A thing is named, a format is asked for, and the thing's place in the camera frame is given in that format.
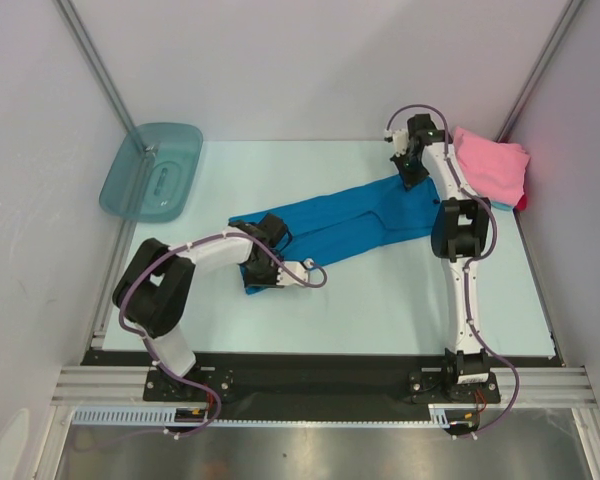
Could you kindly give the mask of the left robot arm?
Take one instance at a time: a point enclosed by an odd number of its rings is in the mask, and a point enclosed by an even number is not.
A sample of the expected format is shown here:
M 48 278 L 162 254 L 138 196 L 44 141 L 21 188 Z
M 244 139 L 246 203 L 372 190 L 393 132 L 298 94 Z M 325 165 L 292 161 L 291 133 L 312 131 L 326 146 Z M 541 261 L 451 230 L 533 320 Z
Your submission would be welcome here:
M 247 292 L 280 288 L 280 250 L 291 239 L 283 220 L 267 213 L 258 222 L 232 221 L 222 233 L 185 250 L 155 238 L 140 245 L 114 289 L 112 302 L 124 310 L 123 318 L 131 322 L 128 328 L 169 370 L 165 385 L 177 398 L 190 399 L 201 387 L 201 376 L 193 369 L 195 354 L 179 327 L 192 282 L 236 265 Z

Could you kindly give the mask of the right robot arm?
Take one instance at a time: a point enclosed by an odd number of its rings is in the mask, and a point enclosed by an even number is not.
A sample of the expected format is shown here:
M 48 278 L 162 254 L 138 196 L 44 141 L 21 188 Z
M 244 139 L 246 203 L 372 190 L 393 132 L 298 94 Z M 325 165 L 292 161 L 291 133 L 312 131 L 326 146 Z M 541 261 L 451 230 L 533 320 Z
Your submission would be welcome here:
M 476 338 L 478 262 L 493 251 L 487 245 L 493 225 L 490 201 L 469 185 L 448 131 L 437 128 L 430 115 L 416 114 L 402 129 L 387 127 L 384 139 L 393 145 L 391 161 L 404 188 L 410 191 L 430 180 L 440 200 L 430 244 L 441 261 L 448 294 L 450 342 L 441 388 L 449 399 L 464 401 L 490 373 L 488 352 Z

